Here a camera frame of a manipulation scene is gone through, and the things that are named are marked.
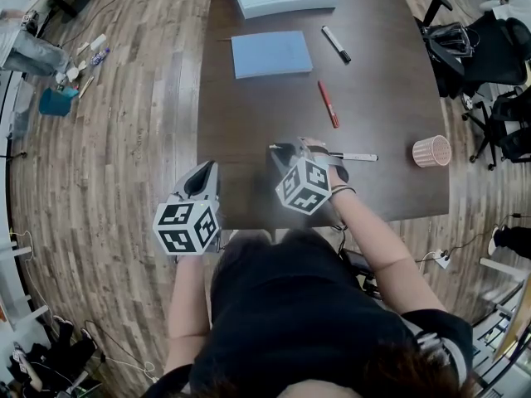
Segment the wooden floor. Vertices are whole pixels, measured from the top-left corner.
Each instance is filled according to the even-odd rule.
[[[27,159],[12,162],[13,227],[33,235],[36,258],[30,271],[54,312],[79,327],[95,320],[139,360],[152,362],[155,376],[161,376],[174,267],[155,254],[150,226],[158,203],[195,164],[210,0],[118,0],[82,31],[110,1],[92,0],[77,20],[61,25],[54,19],[46,30],[45,38],[58,43],[82,32],[66,44],[68,51],[104,33],[111,53],[92,74],[85,73],[82,84],[89,75],[95,81],[66,118],[40,116],[34,104],[29,131],[13,146],[13,152],[28,152]],[[419,17],[429,5],[429,0],[407,1]],[[482,0],[451,1],[454,12],[443,8],[436,21],[469,23],[480,15]],[[53,84],[30,82],[37,96]],[[507,276],[481,268],[478,260],[486,256],[495,222],[512,211],[531,214],[531,164],[504,163],[495,172],[487,171],[486,157],[470,164],[478,133],[461,121],[459,101],[445,99],[441,105],[454,150],[450,214],[392,227],[418,259],[489,232],[455,250],[447,270],[434,262],[425,269],[448,309],[473,322],[489,310],[489,299],[512,286]],[[348,246],[355,244],[348,240]],[[531,269],[510,251],[495,259]],[[136,364],[106,337],[96,338],[108,357]],[[115,362],[99,372],[110,396],[139,396],[149,385],[141,370]]]

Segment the person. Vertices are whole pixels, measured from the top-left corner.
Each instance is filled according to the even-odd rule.
[[[320,141],[304,142],[314,154],[328,152]],[[407,247],[335,167],[329,178],[330,201],[391,310],[360,289],[314,231],[289,231],[276,245],[265,232],[238,231],[212,278],[212,328],[202,258],[178,260],[165,374],[145,398],[188,388],[198,398],[472,396],[471,326],[445,310]]]
[[[54,397],[59,391],[66,391],[72,386],[76,378],[94,354],[96,346],[89,332],[82,328],[82,339],[71,346],[74,324],[59,316],[54,316],[59,325],[59,337],[45,352],[41,361],[28,361],[24,351],[15,344],[15,351],[27,373],[27,381],[22,386],[24,398]]]
[[[493,11],[497,19],[515,17],[531,31],[531,0],[489,0],[480,4],[480,10]]]
[[[489,242],[489,255],[498,248],[509,248],[518,255],[531,260],[531,229],[525,227],[495,227]]]
[[[0,12],[0,66],[39,76],[65,74],[70,67],[68,53],[22,29],[25,14],[13,9]]]

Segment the dark hair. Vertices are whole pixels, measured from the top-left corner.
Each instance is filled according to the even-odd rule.
[[[463,386],[455,370],[439,358],[413,347],[379,346],[363,369],[363,382],[355,389],[363,398],[406,396],[407,398],[471,398],[472,384]],[[172,398],[189,397],[182,393]],[[237,387],[218,381],[207,391],[192,393],[193,398],[243,398]]]

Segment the black office chair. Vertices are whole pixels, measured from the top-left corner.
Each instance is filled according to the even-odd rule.
[[[432,0],[424,20],[417,19],[421,33],[431,25],[441,6],[452,10],[447,0]],[[454,99],[461,93],[472,96],[486,82],[525,83],[525,63],[531,59],[531,32],[522,22],[514,18],[497,20],[492,12],[487,12],[466,29],[477,44],[474,55],[460,61],[423,34],[441,97]]]
[[[475,107],[482,110],[484,123],[470,112],[462,115],[464,121],[470,119],[485,135],[478,153],[470,157],[472,163],[483,153],[487,144],[493,159],[493,163],[489,164],[489,171],[496,167],[495,146],[501,148],[502,161],[509,159],[512,163],[531,162],[530,157],[522,158],[531,153],[531,88],[522,92],[522,89],[516,87],[514,91],[499,96],[494,102],[490,117],[483,102]]]

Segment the plastic bottle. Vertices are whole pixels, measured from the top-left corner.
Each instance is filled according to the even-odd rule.
[[[98,65],[102,62],[104,58],[107,57],[107,55],[110,52],[110,48],[107,47],[104,51],[100,51],[99,53],[96,53],[90,58],[90,64],[91,65]]]

